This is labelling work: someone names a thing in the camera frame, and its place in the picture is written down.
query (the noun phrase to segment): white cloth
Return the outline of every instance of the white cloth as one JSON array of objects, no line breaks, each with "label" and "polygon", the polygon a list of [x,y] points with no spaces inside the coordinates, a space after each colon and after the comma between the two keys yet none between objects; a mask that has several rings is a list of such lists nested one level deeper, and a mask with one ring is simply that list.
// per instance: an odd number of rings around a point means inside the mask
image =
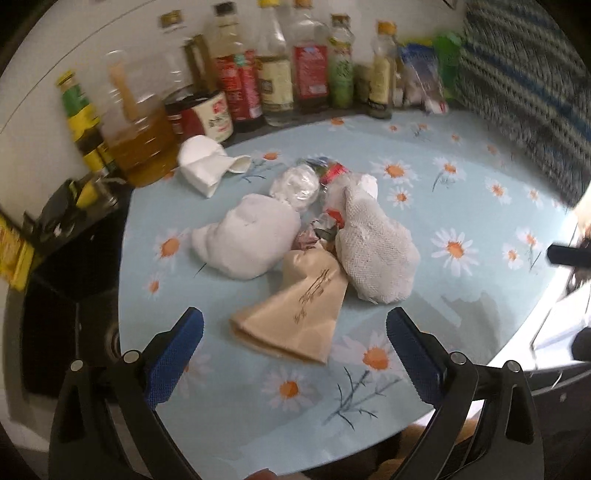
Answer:
[{"label": "white cloth", "polygon": [[251,158],[228,157],[223,147],[204,135],[185,140],[178,152],[178,164],[187,181],[207,198],[216,192],[227,171],[244,173],[250,168]]},{"label": "white cloth", "polygon": [[271,269],[291,249],[300,214],[256,193],[242,198],[219,223],[193,230],[197,255],[230,278],[250,280]]},{"label": "white cloth", "polygon": [[347,222],[335,246],[357,295],[374,303],[403,301],[421,260],[410,232],[360,186],[345,188],[345,199]]},{"label": "white cloth", "polygon": [[373,198],[378,198],[378,181],[366,173],[342,173],[331,181],[326,187],[323,210],[336,210],[340,213],[344,222],[347,221],[345,214],[345,187],[358,185],[369,193]]}]

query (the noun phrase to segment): light blue tablecloth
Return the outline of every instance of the light blue tablecloth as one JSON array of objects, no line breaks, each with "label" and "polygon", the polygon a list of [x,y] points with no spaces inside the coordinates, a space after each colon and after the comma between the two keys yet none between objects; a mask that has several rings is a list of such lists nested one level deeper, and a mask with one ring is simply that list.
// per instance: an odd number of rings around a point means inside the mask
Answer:
[{"label": "light blue tablecloth", "polygon": [[288,129],[236,145],[257,163],[209,200],[180,173],[134,192],[119,295],[123,351],[143,349],[188,306],[205,334],[172,398],[157,411],[204,480],[262,468],[288,473],[387,438],[429,410],[405,379],[384,332],[392,306],[348,292],[326,366],[254,352],[228,318],[279,288],[276,270],[235,281],[203,267],[190,231],[222,219],[247,193],[300,157],[325,155],[378,178],[386,213],[412,233],[421,263],[402,306],[449,350],[486,363],[527,318],[554,271],[545,247],[568,243],[574,215],[544,191],[527,160],[477,117],[399,113]]}]

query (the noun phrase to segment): beige paper bag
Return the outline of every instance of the beige paper bag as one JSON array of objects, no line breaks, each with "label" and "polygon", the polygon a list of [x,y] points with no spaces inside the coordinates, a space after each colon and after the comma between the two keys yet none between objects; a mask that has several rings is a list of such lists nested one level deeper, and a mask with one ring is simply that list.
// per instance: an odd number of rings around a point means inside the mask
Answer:
[{"label": "beige paper bag", "polygon": [[283,258],[281,290],[230,321],[251,347],[326,363],[347,289],[338,260],[321,248],[292,250]]}]

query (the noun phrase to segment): textured white towel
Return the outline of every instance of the textured white towel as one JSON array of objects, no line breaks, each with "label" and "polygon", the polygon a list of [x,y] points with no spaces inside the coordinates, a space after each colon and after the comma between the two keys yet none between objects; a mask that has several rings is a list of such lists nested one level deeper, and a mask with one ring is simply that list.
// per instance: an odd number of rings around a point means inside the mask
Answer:
[{"label": "textured white towel", "polygon": [[336,252],[359,298],[386,304],[406,299],[421,260],[410,232],[360,186],[345,188],[345,212]]}]

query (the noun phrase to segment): glass bottle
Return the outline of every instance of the glass bottle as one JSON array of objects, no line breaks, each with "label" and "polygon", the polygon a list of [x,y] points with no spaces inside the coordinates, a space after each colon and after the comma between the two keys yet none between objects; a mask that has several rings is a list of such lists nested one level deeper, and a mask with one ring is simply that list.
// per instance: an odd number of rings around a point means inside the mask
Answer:
[{"label": "glass bottle", "polygon": [[392,90],[396,81],[398,48],[393,39],[396,25],[378,22],[378,36],[372,41],[374,71],[369,82],[368,114],[375,118],[392,117]]},{"label": "glass bottle", "polygon": [[234,130],[250,132],[265,124],[256,84],[255,52],[242,42],[236,4],[214,6],[218,38],[211,45],[217,71],[226,92]]},{"label": "glass bottle", "polygon": [[330,100],[334,108],[350,108],[353,105],[352,45],[355,36],[350,30],[348,15],[332,15],[329,37],[329,86]]},{"label": "glass bottle", "polygon": [[312,17],[312,0],[295,0],[291,24],[294,85],[302,113],[316,113],[327,106],[328,28]]},{"label": "glass bottle", "polygon": [[278,127],[294,119],[289,50],[277,20],[280,0],[259,0],[258,3],[261,32],[256,43],[256,66],[262,110],[267,123]]}]

